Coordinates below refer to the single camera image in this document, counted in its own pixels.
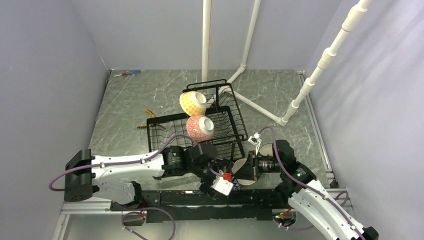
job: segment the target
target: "marble floor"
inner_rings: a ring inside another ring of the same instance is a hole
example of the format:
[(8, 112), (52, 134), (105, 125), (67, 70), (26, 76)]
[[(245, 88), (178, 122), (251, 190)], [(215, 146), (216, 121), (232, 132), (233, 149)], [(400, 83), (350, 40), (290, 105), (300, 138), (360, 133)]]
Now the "marble floor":
[[(210, 70), (208, 79), (228, 79), (235, 71)], [(125, 70), (114, 70), (111, 76), (122, 72)], [(144, 125), (150, 117), (144, 109), (153, 111), (156, 116), (182, 113), (179, 104), (182, 90), (188, 84), (200, 82), (201, 76), (201, 70), (144, 70), (135, 76), (111, 77), (89, 145), (92, 154), (113, 157), (147, 153), (147, 131), (135, 128), (136, 125)], [(301, 85), (294, 70), (246, 70), (233, 82), (232, 87), (268, 111), (282, 116), (290, 101), (299, 93)], [(245, 103), (238, 103), (249, 135), (263, 126), (272, 125), (277, 139), (287, 140), (294, 148), (298, 161), (307, 165), (327, 185), (323, 159), (305, 101), (284, 127)], [(270, 143), (271, 132), (265, 131), (261, 139), (264, 144)], [(247, 141), (243, 146), (245, 153), (253, 150)], [(199, 179), (192, 174), (163, 180), (147, 176), (124, 179), (128, 180), (136, 180), (144, 190), (195, 190), (200, 185)], [(244, 188), (274, 188), (280, 182), (278, 173), (267, 173), (255, 184)]]

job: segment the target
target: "white wall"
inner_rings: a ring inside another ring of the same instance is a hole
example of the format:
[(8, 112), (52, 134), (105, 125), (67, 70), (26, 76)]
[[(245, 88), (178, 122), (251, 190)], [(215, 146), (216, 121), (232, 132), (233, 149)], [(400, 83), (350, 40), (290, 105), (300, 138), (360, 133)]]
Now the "white wall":
[[(308, 76), (357, 2), (340, 4)], [(424, 236), (423, 56), (424, 2), (375, 0), (311, 92), (336, 177), (381, 239)]]
[[(341, 0), (263, 0), (249, 69), (305, 69)], [(72, 0), (109, 69), (200, 69), (202, 0)], [(213, 0), (210, 69), (237, 69), (254, 0)]]
[(48, 183), (88, 146), (107, 70), (69, 1), (0, 3), (0, 239), (52, 239)]

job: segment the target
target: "wire rack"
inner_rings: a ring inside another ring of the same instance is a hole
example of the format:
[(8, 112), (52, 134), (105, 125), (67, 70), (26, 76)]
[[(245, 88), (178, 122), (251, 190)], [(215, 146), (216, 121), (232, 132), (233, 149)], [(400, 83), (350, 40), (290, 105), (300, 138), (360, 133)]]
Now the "wire rack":
[[(225, 88), (226, 91), (219, 94), (219, 88)], [(201, 92), (207, 99), (205, 115), (214, 125), (214, 135), (210, 142), (216, 146), (218, 155), (232, 161), (244, 158), (242, 142), (247, 140), (248, 134), (231, 84), (225, 79), (193, 83), (182, 92), (190, 91)], [(186, 113), (177, 113), (148, 118), (149, 151), (160, 149), (172, 135), (187, 135), (186, 123), (189, 117)], [(171, 145), (188, 147), (192, 143), (185, 137), (177, 137)]]

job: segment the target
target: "white pvc pipe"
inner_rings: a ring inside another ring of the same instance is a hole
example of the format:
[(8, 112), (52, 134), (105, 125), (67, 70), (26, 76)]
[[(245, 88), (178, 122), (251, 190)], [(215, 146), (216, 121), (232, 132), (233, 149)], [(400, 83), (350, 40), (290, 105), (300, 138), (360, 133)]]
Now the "white pvc pipe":
[(321, 59), (318, 61), (317, 67), (311, 76), (305, 80), (296, 99), (291, 101), (287, 111), (285, 112), (285, 115), (282, 118), (277, 119), (276, 122), (278, 124), (285, 126), (289, 122), (290, 117), (295, 114), (303, 99), (309, 94), (309, 92), (311, 92), (318, 77), (331, 64), (337, 54), (337, 50), (339, 50), (349, 32), (351, 32), (358, 25), (359, 21), (367, 11), (367, 7), (371, 1), (372, 0), (359, 0), (358, 4), (350, 9), (346, 19), (341, 25), (341, 30), (338, 32), (331, 46), (324, 50)]
[[(252, 36), (255, 30), (256, 19), (258, 18), (259, 6), (261, 4), (261, 0), (255, 0), (253, 5), (253, 11), (250, 18), (249, 30), (247, 32), (246, 44), (244, 45), (243, 58), (241, 59), (240, 67), (237, 71), (227, 80), (227, 83), (232, 83), (240, 74), (242, 74), (246, 70), (246, 62), (248, 60), (249, 49), (251, 47)], [(218, 94), (220, 95), (222, 92), (226, 91), (228, 87), (221, 87), (219, 89)], [(211, 104), (215, 101), (214, 98), (209, 99), (207, 101), (207, 107), (209, 108)]]
[(243, 58), (241, 59), (242, 67), (246, 67), (246, 62), (248, 61), (248, 54), (249, 54), (249, 49), (251, 47), (253, 30), (255, 29), (256, 18), (258, 17), (260, 4), (261, 4), (261, 0), (254, 1), (252, 16), (250, 18), (249, 31), (247, 32), (246, 44), (244, 45)]
[[(227, 83), (232, 83), (234, 82), (234, 80), (243, 72), (245, 71), (245, 68), (239, 67), (237, 69), (237, 71), (226, 81)], [(226, 91), (227, 89), (229, 89), (228, 86), (223, 86), (219, 88), (218, 91), (218, 95), (221, 95), (224, 91)], [(209, 99), (209, 101), (207, 101), (207, 108), (209, 108), (213, 103), (215, 102), (215, 98), (211, 98)]]
[(201, 81), (208, 80), (209, 70), (209, 36), (211, 33), (212, 0), (203, 0), (203, 34), (201, 51)]
[(260, 113), (264, 114), (265, 116), (267, 116), (268, 118), (270, 118), (274, 121), (277, 121), (279, 119), (279, 117), (277, 117), (276, 115), (272, 114), (271, 112), (267, 111), (265, 108), (263, 108), (263, 107), (259, 106), (258, 104), (252, 102), (251, 100), (247, 99), (246, 97), (244, 97), (243, 95), (241, 95), (240, 93), (238, 93), (236, 91), (234, 91), (234, 97), (241, 100), (245, 104), (251, 106), (252, 108), (258, 110)]

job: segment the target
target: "yellow patterned bowl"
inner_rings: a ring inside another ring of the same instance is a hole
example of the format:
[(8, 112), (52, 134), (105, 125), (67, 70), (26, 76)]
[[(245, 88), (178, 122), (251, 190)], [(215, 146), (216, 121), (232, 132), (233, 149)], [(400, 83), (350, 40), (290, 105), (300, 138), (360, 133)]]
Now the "yellow patterned bowl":
[(179, 104), (189, 116), (205, 115), (206, 113), (206, 97), (198, 91), (188, 91), (181, 94)]

